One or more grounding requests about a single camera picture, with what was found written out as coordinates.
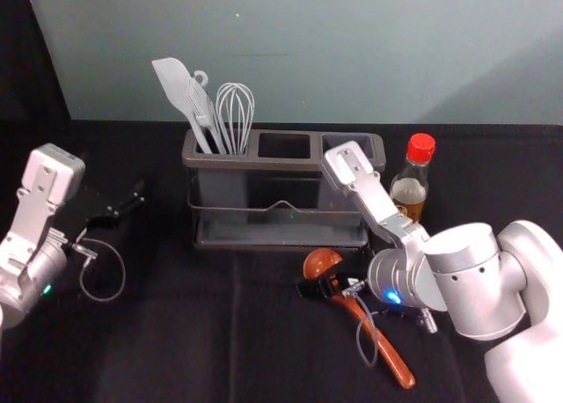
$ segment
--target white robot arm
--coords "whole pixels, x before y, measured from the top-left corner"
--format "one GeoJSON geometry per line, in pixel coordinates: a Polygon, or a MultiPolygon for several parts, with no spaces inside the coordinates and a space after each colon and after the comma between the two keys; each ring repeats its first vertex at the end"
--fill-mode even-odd
{"type": "Polygon", "coordinates": [[[0,332],[17,325],[66,266],[68,240],[51,225],[78,190],[84,170],[81,159],[51,143],[31,152],[16,215],[0,244],[0,332]]]}
{"type": "Polygon", "coordinates": [[[402,216],[355,142],[329,150],[321,169],[333,188],[350,194],[371,230],[393,243],[369,264],[368,285],[380,300],[447,310],[456,330],[487,341],[511,333],[527,311],[531,327],[486,353],[486,372],[503,403],[553,401],[563,356],[563,252],[537,225],[511,223],[495,239],[484,223],[432,238],[402,216]]]}

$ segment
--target black table surface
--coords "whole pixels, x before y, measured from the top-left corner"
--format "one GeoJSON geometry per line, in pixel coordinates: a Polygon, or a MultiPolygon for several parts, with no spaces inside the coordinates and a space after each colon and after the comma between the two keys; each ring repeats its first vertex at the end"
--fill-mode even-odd
{"type": "MultiPolygon", "coordinates": [[[[437,152],[423,215],[430,234],[473,221],[498,232],[528,219],[563,243],[559,127],[274,127],[378,133],[387,187],[408,137],[431,133],[437,152]]],[[[71,258],[54,291],[4,332],[0,401],[496,401],[483,362],[491,343],[460,337],[447,315],[437,316],[440,332],[431,336],[410,319],[377,319],[417,377],[404,391],[383,361],[363,365],[346,313],[296,295],[305,251],[194,250],[180,156],[185,133],[186,125],[162,122],[0,125],[2,231],[29,151],[45,142],[83,158],[83,183],[104,194],[123,196],[141,177],[149,185],[143,208],[117,231],[100,233],[127,264],[124,294],[111,304],[86,299],[77,287],[81,260],[71,258]]]]}

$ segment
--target whisk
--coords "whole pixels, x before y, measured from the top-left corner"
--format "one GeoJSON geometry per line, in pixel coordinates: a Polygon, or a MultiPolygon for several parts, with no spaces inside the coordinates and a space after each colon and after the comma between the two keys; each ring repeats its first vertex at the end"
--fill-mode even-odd
{"type": "Polygon", "coordinates": [[[230,154],[246,152],[254,107],[252,91],[244,84],[222,84],[217,91],[214,122],[230,154]]]}

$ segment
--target blue led light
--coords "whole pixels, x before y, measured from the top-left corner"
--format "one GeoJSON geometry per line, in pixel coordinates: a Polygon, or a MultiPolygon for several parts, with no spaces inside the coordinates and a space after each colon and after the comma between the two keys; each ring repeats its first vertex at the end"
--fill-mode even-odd
{"type": "Polygon", "coordinates": [[[393,302],[394,304],[400,304],[401,303],[400,296],[398,295],[398,293],[396,293],[393,290],[390,290],[387,293],[385,293],[385,297],[387,297],[387,299],[390,300],[391,302],[393,302]]]}

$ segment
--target orange spoon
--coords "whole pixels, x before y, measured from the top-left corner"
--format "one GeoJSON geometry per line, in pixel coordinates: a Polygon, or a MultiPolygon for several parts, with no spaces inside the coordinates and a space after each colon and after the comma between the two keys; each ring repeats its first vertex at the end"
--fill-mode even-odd
{"type": "MultiPolygon", "coordinates": [[[[303,264],[303,276],[307,280],[314,280],[322,275],[327,269],[341,261],[342,257],[332,249],[316,249],[309,253],[307,258],[305,258],[305,262],[303,264]]],[[[391,369],[391,372],[397,379],[398,383],[405,389],[413,388],[416,384],[413,373],[408,369],[405,361],[403,361],[401,356],[397,353],[397,350],[395,350],[381,331],[378,329],[374,331],[372,324],[366,320],[366,313],[356,300],[353,297],[343,296],[333,296],[331,297],[331,300],[344,306],[352,313],[352,315],[354,315],[358,322],[365,319],[362,324],[364,331],[368,333],[372,340],[374,340],[377,335],[379,353],[384,357],[384,360],[387,362],[387,365],[391,369]]]]}

